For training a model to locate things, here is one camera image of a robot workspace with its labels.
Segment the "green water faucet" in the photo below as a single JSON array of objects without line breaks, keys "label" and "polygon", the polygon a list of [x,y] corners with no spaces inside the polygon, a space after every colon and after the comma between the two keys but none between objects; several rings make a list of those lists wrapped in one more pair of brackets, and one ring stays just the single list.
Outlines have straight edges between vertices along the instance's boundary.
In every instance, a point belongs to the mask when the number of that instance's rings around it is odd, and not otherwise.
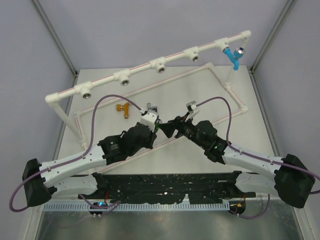
[{"label": "green water faucet", "polygon": [[160,125],[161,125],[161,123],[159,123],[159,122],[155,123],[155,131],[158,131],[160,129]]}]

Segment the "white PVC pipe frame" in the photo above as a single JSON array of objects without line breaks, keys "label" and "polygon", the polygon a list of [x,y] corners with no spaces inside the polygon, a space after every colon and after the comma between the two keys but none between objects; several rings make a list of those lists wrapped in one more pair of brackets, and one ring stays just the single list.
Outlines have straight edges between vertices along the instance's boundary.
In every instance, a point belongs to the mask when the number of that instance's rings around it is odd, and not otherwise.
[{"label": "white PVC pipe frame", "polygon": [[[74,95],[81,95],[82,98],[88,99],[91,96],[91,90],[111,82],[119,82],[120,85],[126,86],[130,83],[129,77],[131,77],[132,75],[135,75],[150,69],[155,70],[157,73],[161,74],[166,70],[167,63],[178,60],[178,59],[182,59],[182,58],[189,58],[191,61],[196,62],[199,59],[200,52],[207,51],[210,49],[220,49],[222,53],[225,48],[229,48],[232,53],[236,48],[242,47],[245,49],[247,43],[251,38],[251,35],[252,35],[251,31],[246,30],[236,35],[217,39],[213,42],[203,44],[201,46],[194,46],[194,47],[187,48],[181,52],[178,52],[169,56],[162,56],[162,57],[153,59],[148,63],[142,64],[133,68],[126,68],[121,71],[114,72],[112,75],[109,75],[100,79],[96,79],[94,81],[87,81],[81,84],[77,84],[65,91],[49,94],[45,97],[45,102],[51,108],[54,109],[56,114],[62,119],[65,125],[76,136],[78,141],[81,143],[83,149],[90,150],[93,145],[94,134],[93,133],[91,134],[90,141],[88,141],[87,137],[82,131],[80,121],[77,120],[76,123],[73,123],[71,119],[67,116],[66,112],[62,110],[60,106],[61,100],[72,97]],[[248,107],[245,105],[244,102],[241,101],[241,99],[236,95],[236,93],[233,91],[231,87],[231,80],[234,76],[234,73],[236,72],[235,70],[233,70],[233,66],[231,67],[228,73],[227,79],[223,79],[212,63],[206,63],[190,71],[183,72],[181,74],[170,77],[163,81],[160,81],[160,82],[148,85],[146,87],[143,87],[141,89],[135,90],[133,92],[127,93],[124,96],[125,97],[135,96],[137,94],[143,93],[145,91],[148,91],[156,87],[162,86],[164,84],[170,83],[172,81],[175,81],[179,79],[179,77],[186,77],[188,74],[194,74],[198,70],[201,71],[205,68],[209,69],[215,75],[215,77],[219,80],[220,84],[223,86],[225,91],[232,97],[232,99],[238,105],[238,110],[235,112],[232,112],[231,116],[235,117],[248,112],[249,110]]]}]

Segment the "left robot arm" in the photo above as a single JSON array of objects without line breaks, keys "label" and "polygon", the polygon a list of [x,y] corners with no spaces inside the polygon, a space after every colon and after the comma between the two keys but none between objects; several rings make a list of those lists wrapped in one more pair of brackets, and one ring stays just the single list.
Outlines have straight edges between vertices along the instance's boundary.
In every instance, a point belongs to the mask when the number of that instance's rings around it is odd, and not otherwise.
[{"label": "left robot arm", "polygon": [[51,198],[78,194],[102,199],[107,193],[102,175],[97,172],[86,176],[78,174],[124,161],[142,148],[151,149],[156,137],[156,124],[140,121],[120,135],[104,138],[85,152],[49,162],[29,160],[22,174],[27,206],[36,207]]}]

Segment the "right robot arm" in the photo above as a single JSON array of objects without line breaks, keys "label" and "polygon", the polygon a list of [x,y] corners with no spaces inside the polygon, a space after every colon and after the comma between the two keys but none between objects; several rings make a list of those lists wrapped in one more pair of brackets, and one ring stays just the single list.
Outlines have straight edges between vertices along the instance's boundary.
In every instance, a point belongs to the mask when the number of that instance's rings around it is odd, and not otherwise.
[{"label": "right robot arm", "polygon": [[266,156],[233,146],[218,136],[217,129],[208,120],[194,125],[192,120],[177,116],[158,127],[168,138],[186,137],[201,147],[214,163],[237,166],[271,180],[279,198],[292,207],[302,209],[312,193],[315,177],[295,155]]}]

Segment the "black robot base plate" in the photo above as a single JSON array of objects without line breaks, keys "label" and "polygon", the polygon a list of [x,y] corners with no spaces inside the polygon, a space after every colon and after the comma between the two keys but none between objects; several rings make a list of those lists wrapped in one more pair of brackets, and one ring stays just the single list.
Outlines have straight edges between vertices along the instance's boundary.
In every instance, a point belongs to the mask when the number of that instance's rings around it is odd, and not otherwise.
[{"label": "black robot base plate", "polygon": [[88,200],[120,201],[122,204],[221,203],[234,198],[254,198],[255,192],[243,192],[235,183],[239,171],[232,173],[180,174],[95,174],[98,189],[86,195]]}]

